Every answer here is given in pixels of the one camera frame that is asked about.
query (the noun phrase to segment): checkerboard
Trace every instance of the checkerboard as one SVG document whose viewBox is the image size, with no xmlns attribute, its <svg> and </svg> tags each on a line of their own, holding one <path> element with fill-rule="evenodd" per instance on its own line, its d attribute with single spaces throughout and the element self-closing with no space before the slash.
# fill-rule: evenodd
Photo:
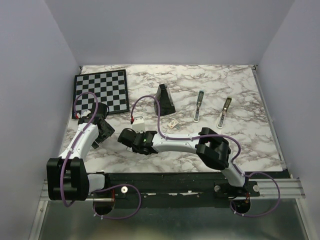
<svg viewBox="0 0 320 240">
<path fill-rule="evenodd" d="M 129 98 L 126 70 L 97 72 L 74 76 L 73 103 L 76 97 L 84 92 L 94 93 L 100 103 L 109 107 L 109 114 L 129 112 Z M 95 101 L 91 94 L 82 95 L 76 103 L 77 113 L 83 113 L 92 108 Z"/>
</svg>

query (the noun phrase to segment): gray wall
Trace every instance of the gray wall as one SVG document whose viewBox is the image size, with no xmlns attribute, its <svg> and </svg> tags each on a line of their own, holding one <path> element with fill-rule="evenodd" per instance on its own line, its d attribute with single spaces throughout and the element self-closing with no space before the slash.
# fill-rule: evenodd
<svg viewBox="0 0 320 240">
<path fill-rule="evenodd" d="M 293 0 L 46 0 L 76 60 L 257 64 Z"/>
<path fill-rule="evenodd" d="M 320 1 L 296 0 L 258 66 L 288 169 L 320 236 Z"/>
<path fill-rule="evenodd" d="M 0 7 L 0 235 L 28 239 L 79 72 L 43 0 Z"/>
</svg>

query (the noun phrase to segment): purple cable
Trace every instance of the purple cable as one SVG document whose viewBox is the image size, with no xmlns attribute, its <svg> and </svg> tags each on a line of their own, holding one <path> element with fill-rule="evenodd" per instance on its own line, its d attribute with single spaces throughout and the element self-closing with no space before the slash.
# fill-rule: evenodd
<svg viewBox="0 0 320 240">
<path fill-rule="evenodd" d="M 139 211 L 140 206 L 141 206 L 141 194 L 140 194 L 138 188 L 136 188 L 136 187 L 133 186 L 133 185 L 130 185 L 130 184 L 119 184 L 119 185 L 115 185 L 115 186 L 108 187 L 108 188 L 106 188 L 106 189 L 97 190 L 97 191 L 95 191 L 95 192 L 96 192 L 96 193 L 102 193 L 102 192 L 109 191 L 109 190 L 112 190 L 112 189 L 115 189 L 115 188 L 118 188 L 118 187 L 123 187 L 123 186 L 131 187 L 131 188 L 133 188 L 134 190 L 136 190 L 136 192 L 138 193 L 139 204 L 138 204 L 138 207 L 136 208 L 136 210 L 135 210 L 133 213 L 129 214 L 128 216 L 120 216 L 120 217 L 104 216 L 104 215 L 99 215 L 99 214 L 96 212 L 96 206 L 94 205 L 94 206 L 93 206 L 93 211 L 94 211 L 94 215 L 95 215 L 95 216 L 101 217 L 101 218 L 103 218 L 103 219 L 122 220 L 122 219 L 128 219 L 128 218 L 132 217 L 133 215 L 135 215 L 135 214 Z"/>
<path fill-rule="evenodd" d="M 187 137 L 179 138 L 179 137 L 168 137 L 168 136 L 165 136 L 165 135 L 161 132 L 161 130 L 160 130 L 160 103 L 159 103 L 158 99 L 155 98 L 154 96 L 152 96 L 152 95 L 145 95 L 145 96 L 142 96 L 142 97 L 138 98 L 138 100 L 135 101 L 135 103 L 134 103 L 133 106 L 132 106 L 131 115 L 130 115 L 130 116 L 131 116 L 131 119 L 133 119 L 134 109 L 135 109 L 137 103 L 138 103 L 141 99 L 144 99 L 144 98 L 152 98 L 152 99 L 154 99 L 154 101 L 156 102 L 156 104 L 157 104 L 157 106 L 158 106 L 157 128 L 158 128 L 158 132 L 159 132 L 160 136 L 163 137 L 164 139 L 168 139 L 168 140 L 183 140 L 183 141 L 186 141 L 186 140 L 187 140 L 187 141 L 188 141 L 188 140 L 196 140 L 196 139 L 201 139 L 201 138 L 215 138 L 215 137 L 221 137 L 221 138 L 230 139 L 230 140 L 232 140 L 233 142 L 235 142 L 235 144 L 238 146 L 238 152 L 237 152 L 236 155 L 231 159 L 231 164 L 234 166 L 234 168 L 236 169 L 236 171 L 237 171 L 239 174 L 241 174 L 241 175 L 243 174 L 245 177 L 247 177 L 247 178 L 249 178 L 249 179 L 250 179 L 253 175 L 255 175 L 255 174 L 261 174 L 261 175 L 264 175 L 264 176 L 268 177 L 269 179 L 271 179 L 271 180 L 274 182 L 274 184 L 275 184 L 275 186 L 276 186 L 276 189 L 277 189 L 277 191 L 278 191 L 278 199 L 277 199 L 277 202 L 276 202 L 276 204 L 274 205 L 274 207 L 273 207 L 272 209 L 270 209 L 270 210 L 267 211 L 267 212 L 264 212 L 264 213 L 261 213 L 261 214 L 257 214 L 257 215 L 244 215 L 244 214 L 241 214 L 241 213 L 237 212 L 237 211 L 233 208 L 233 205 L 235 205 L 235 203 L 234 203 L 233 201 L 231 201 L 231 202 L 230 202 L 230 208 L 231 208 L 231 210 L 232 210 L 235 214 L 237 214 L 237 215 L 239 215 L 239 216 L 243 216 L 243 217 L 248 217 L 248 218 L 256 218 L 256 217 L 265 216 L 265 215 L 273 212 L 273 211 L 278 207 L 278 205 L 279 205 L 279 203 L 280 203 L 280 200 L 281 200 L 280 188 L 279 188 L 276 180 L 275 180 L 273 177 L 271 177 L 270 175 L 268 175 L 268 174 L 266 174 L 266 173 L 264 173 L 264 172 L 260 172 L 260 171 L 254 171 L 254 172 L 252 172 L 250 175 L 246 175 L 246 174 L 244 174 L 244 173 L 238 168 L 237 165 L 234 164 L 235 159 L 236 159 L 236 158 L 240 155 L 240 153 L 241 153 L 241 146 L 240 146 L 240 143 L 239 143 L 237 140 L 235 140 L 235 139 L 234 139 L 233 137 L 231 137 L 231 136 L 221 135 L 221 134 L 208 134 L 208 135 L 195 136 L 195 137 L 191 137 L 191 138 L 187 138 Z"/>
<path fill-rule="evenodd" d="M 91 117 L 91 119 L 89 120 L 89 122 L 84 126 L 83 128 L 83 132 L 86 131 L 86 129 L 89 127 L 89 125 L 92 123 L 92 121 L 94 120 L 96 114 L 97 114 L 97 111 L 98 111 L 98 98 L 97 96 L 92 93 L 92 92 L 83 92 L 81 93 L 79 96 L 76 97 L 75 101 L 74 101 L 74 104 L 73 104 L 73 110 L 74 110 L 74 114 L 77 114 L 77 111 L 76 111 L 76 103 L 78 101 L 78 99 L 82 96 L 82 95 L 85 95 L 85 94 L 91 94 L 93 97 L 94 97 L 94 100 L 95 100 L 95 110 L 94 110 L 94 113 Z M 66 206 L 67 208 L 70 207 L 75 201 L 71 201 L 70 203 L 67 203 L 66 201 L 66 197 L 65 197 L 65 192 L 64 192 L 64 176 L 65 176 L 65 170 L 66 170 L 66 165 L 67 165 L 67 162 L 68 162 L 68 159 L 70 158 L 70 155 L 72 154 L 72 151 L 73 149 L 75 148 L 75 145 L 77 144 L 79 138 L 82 136 L 83 132 L 81 131 L 77 136 L 76 138 L 74 139 L 72 145 L 71 145 L 71 149 L 68 151 L 67 155 L 65 156 L 65 159 L 63 161 L 63 164 L 62 164 L 62 168 L 61 168 L 61 174 L 60 174 L 60 194 L 61 194 L 61 200 L 63 202 L 63 205 Z"/>
</svg>

